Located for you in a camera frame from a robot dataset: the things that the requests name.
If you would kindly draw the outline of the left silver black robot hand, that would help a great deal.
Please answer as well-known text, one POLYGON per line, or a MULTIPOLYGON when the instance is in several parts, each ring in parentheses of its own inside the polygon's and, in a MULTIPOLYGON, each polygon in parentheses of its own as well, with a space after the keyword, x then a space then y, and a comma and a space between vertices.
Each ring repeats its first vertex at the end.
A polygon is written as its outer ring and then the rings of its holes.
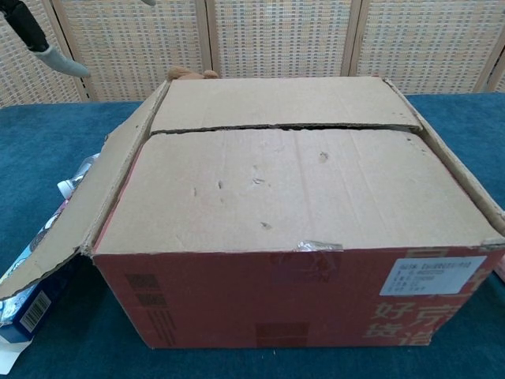
POLYGON ((47 42, 44 31, 22 0, 0 0, 0 13, 28 50, 50 69, 72 77, 90 76, 88 68, 47 42))

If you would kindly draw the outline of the red-topped cardboard box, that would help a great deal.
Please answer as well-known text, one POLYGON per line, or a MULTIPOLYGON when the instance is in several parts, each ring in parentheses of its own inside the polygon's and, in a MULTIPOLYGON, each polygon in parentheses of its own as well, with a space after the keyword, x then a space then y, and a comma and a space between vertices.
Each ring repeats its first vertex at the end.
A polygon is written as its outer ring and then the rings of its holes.
POLYGON ((0 299, 77 255, 153 349, 427 345, 505 255, 505 211, 388 80, 177 79, 0 299))

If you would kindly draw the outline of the blue cookie box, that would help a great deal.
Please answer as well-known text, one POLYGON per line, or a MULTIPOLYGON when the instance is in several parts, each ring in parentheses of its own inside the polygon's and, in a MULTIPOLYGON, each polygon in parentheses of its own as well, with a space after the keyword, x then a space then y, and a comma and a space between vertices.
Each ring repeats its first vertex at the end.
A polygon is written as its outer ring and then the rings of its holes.
POLYGON ((0 300, 0 377, 10 373, 87 263, 76 255, 38 283, 0 300))

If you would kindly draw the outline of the clear plastic water bottle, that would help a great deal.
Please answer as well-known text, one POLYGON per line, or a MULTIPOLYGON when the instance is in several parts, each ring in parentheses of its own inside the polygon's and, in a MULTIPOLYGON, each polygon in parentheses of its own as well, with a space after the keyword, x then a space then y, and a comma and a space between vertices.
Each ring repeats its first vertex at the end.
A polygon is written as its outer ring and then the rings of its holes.
POLYGON ((72 178, 65 179, 57 184, 60 193, 66 200, 70 199, 73 192, 79 186, 80 182, 83 180, 84 176, 98 157, 99 153, 85 158, 72 178))

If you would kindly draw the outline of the brown capybara plush toy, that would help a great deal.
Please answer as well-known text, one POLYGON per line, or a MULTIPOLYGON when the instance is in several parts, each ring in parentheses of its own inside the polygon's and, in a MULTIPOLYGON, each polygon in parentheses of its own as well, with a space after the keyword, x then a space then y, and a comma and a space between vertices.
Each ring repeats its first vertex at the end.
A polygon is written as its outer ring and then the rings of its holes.
POLYGON ((180 66, 169 68, 166 78, 168 81, 173 80, 203 80, 203 79, 218 79, 219 75, 213 70, 205 70, 203 73, 193 72, 180 66))

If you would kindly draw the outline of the woven bamboo folding screen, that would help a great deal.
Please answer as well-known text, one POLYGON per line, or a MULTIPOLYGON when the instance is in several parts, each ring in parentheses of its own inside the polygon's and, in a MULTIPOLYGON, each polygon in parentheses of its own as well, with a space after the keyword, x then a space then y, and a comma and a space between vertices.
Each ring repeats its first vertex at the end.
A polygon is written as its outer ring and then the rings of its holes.
POLYGON ((0 108, 142 100, 169 68, 225 78, 377 75, 405 94, 505 92, 505 0, 22 0, 77 78, 0 14, 0 108))

